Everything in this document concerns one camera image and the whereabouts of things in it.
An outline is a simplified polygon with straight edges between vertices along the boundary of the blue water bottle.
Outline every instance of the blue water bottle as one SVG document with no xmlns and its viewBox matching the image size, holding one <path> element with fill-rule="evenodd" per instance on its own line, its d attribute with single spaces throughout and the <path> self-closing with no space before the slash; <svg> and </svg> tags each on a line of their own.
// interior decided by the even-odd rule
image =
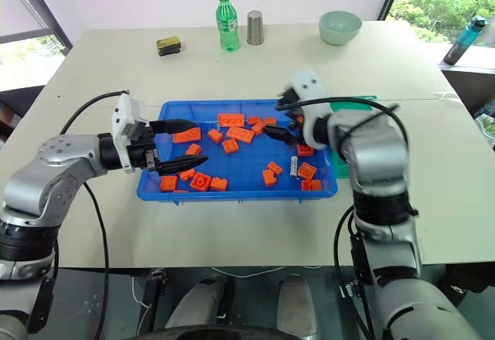
<svg viewBox="0 0 495 340">
<path fill-rule="evenodd" d="M 480 35 L 481 30 L 487 23 L 486 19 L 479 15 L 471 19 L 471 22 L 465 27 L 456 43 L 443 57 L 443 61 L 451 66 L 456 64 L 467 48 L 474 43 L 474 40 Z"/>
</svg>

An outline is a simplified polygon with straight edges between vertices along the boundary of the blue plastic tray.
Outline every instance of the blue plastic tray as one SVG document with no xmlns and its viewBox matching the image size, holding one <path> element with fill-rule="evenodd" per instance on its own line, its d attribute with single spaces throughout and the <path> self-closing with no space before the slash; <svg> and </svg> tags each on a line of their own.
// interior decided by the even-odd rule
<svg viewBox="0 0 495 340">
<path fill-rule="evenodd" d="M 281 141 L 269 138 L 266 134 L 254 136 L 251 144 L 237 141 L 240 150 L 226 155 L 221 143 L 213 143 L 207 132 L 216 128 L 224 133 L 227 127 L 218 126 L 218 114 L 244 114 L 248 117 L 276 117 L 277 125 L 287 126 L 289 119 L 283 112 L 274 107 L 277 100 L 198 100 L 176 101 L 163 104 L 159 119 L 184 118 L 198 123 L 201 128 L 201 140 L 195 141 L 202 148 L 202 155 L 209 158 L 196 170 L 213 177 L 228 179 L 226 192 L 198 192 L 192 189 L 189 182 L 179 179 L 177 189 L 188 190 L 189 193 L 160 192 L 160 177 L 156 172 L 144 170 L 138 184 L 138 197 L 145 201 L 183 202 L 183 201 L 219 201 L 250 199 L 321 199 L 335 195 L 337 184 L 333 173 L 332 162 L 328 150 L 315 151 L 311 157 L 299 158 L 298 166 L 308 162 L 316 166 L 314 179 L 321 179 L 322 191 L 302 191 L 301 179 L 290 177 L 291 156 L 297 155 L 296 147 L 289 147 Z M 184 155 L 191 142 L 174 144 L 172 135 L 159 134 L 155 138 L 161 161 Z M 283 167 L 283 173 L 277 176 L 277 184 L 267 188 L 261 172 L 270 161 Z"/>
</svg>

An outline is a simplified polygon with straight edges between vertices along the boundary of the orange lego brick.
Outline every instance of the orange lego brick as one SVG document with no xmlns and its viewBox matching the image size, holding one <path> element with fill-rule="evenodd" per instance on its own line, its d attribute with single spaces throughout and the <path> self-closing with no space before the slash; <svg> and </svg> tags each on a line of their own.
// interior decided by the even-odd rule
<svg viewBox="0 0 495 340">
<path fill-rule="evenodd" d="M 218 114 L 218 124 L 221 127 L 237 126 L 242 128 L 244 126 L 243 114 Z"/>
<path fill-rule="evenodd" d="M 250 144 L 253 141 L 254 132 L 242 127 L 231 127 L 227 132 L 227 136 Z"/>
<path fill-rule="evenodd" d="M 311 181 L 310 180 L 302 180 L 301 181 L 301 190 L 302 191 L 310 191 L 311 190 Z"/>
<path fill-rule="evenodd" d="M 316 174 L 316 168 L 311 166 L 307 162 L 303 162 L 297 171 L 297 175 L 303 179 L 311 180 L 313 176 Z"/>
<path fill-rule="evenodd" d="M 220 133 L 217 129 L 211 129 L 208 131 L 208 137 L 215 143 L 220 143 L 224 139 L 224 135 Z"/>
<path fill-rule="evenodd" d="M 173 135 L 174 143 L 186 143 L 187 141 L 200 141 L 201 129 L 199 127 L 193 127 L 192 129 L 183 131 L 182 133 L 175 133 Z"/>
<path fill-rule="evenodd" d="M 193 181 L 191 182 L 191 188 L 195 189 L 196 191 L 206 192 L 210 187 L 210 184 L 211 176 L 197 172 L 196 175 L 194 175 Z"/>
<path fill-rule="evenodd" d="M 312 156 L 314 150 L 308 145 L 297 144 L 297 155 L 299 157 L 309 157 Z"/>
<path fill-rule="evenodd" d="M 311 190 L 312 191 L 321 191 L 323 189 L 322 187 L 322 181 L 321 180 L 312 180 L 311 181 Z"/>
<path fill-rule="evenodd" d="M 201 147 L 196 143 L 192 143 L 186 151 L 186 155 L 198 155 L 200 153 Z"/>
<path fill-rule="evenodd" d="M 283 171 L 282 168 L 280 166 L 278 166 L 277 164 L 275 164 L 273 161 L 271 161 L 268 164 L 268 168 L 270 170 L 272 170 L 276 175 L 280 175 Z"/>
<path fill-rule="evenodd" d="M 211 189 L 215 189 L 216 191 L 227 191 L 227 187 L 229 185 L 228 180 L 222 178 L 213 178 L 211 180 Z"/>
<path fill-rule="evenodd" d="M 265 117 L 263 119 L 263 122 L 267 125 L 276 125 L 277 119 L 275 117 Z"/>
<path fill-rule="evenodd" d="M 184 182 L 187 182 L 189 179 L 191 179 L 194 174 L 196 174 L 196 170 L 193 168 L 190 168 L 189 170 L 185 170 L 184 172 L 179 173 L 179 178 L 180 180 L 183 180 Z"/>
<path fill-rule="evenodd" d="M 275 177 L 275 173 L 270 169 L 263 170 L 263 180 L 265 181 L 265 185 L 267 187 L 271 187 L 271 186 L 275 185 L 275 183 L 277 182 L 277 178 Z"/>
<path fill-rule="evenodd" d="M 239 145 L 237 144 L 235 139 L 228 139 L 222 142 L 225 153 L 230 155 L 231 153 L 239 151 Z"/>
<path fill-rule="evenodd" d="M 175 175 L 172 176 L 163 176 L 162 181 L 160 182 L 160 191 L 162 192 L 170 192 L 173 191 L 177 187 L 177 177 Z"/>
<path fill-rule="evenodd" d="M 265 127 L 265 123 L 263 121 L 259 121 L 257 124 L 255 124 L 251 130 L 256 134 L 263 134 L 263 128 Z"/>
<path fill-rule="evenodd" d="M 248 117 L 247 118 L 247 123 L 250 125 L 257 124 L 260 121 L 261 121 L 261 117 Z"/>
</svg>

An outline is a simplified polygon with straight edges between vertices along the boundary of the white table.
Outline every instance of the white table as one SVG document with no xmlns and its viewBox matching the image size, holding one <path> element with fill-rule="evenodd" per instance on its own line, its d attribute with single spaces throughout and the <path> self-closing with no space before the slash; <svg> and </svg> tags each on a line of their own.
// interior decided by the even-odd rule
<svg viewBox="0 0 495 340">
<path fill-rule="evenodd" d="M 416 54 L 408 26 L 365 22 L 344 47 L 320 42 L 315 26 L 266 29 L 265 44 L 243 45 L 232 54 L 221 52 L 215 29 L 88 32 L 0 151 L 0 187 L 94 95 L 130 89 L 146 100 L 153 119 L 166 100 L 273 98 L 294 71 L 308 66 L 326 80 L 332 95 L 374 94 L 401 105 L 398 114 L 411 141 L 410 193 L 421 213 L 423 263 L 495 260 L 495 157 L 464 106 L 439 99 L 440 93 L 455 93 L 440 71 Z M 174 34 L 184 40 L 184 50 L 158 58 L 154 42 Z M 70 131 L 110 131 L 114 103 L 90 108 Z M 332 265 L 333 233 L 352 203 L 346 179 L 338 181 L 333 198 L 302 204 L 143 202 L 135 195 L 139 175 L 115 171 L 90 181 L 112 267 Z M 86 192 L 75 198 L 59 241 L 60 266 L 103 266 L 101 233 Z M 351 264 L 345 234 L 340 256 L 342 264 Z"/>
</svg>

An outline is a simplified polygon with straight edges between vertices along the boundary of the metal cup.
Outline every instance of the metal cup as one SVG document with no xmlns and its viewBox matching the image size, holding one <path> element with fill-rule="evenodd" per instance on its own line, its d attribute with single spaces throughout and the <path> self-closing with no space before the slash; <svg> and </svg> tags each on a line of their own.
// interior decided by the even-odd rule
<svg viewBox="0 0 495 340">
<path fill-rule="evenodd" d="M 247 14 L 247 43 L 260 45 L 264 40 L 263 15 L 258 10 L 251 10 Z"/>
</svg>

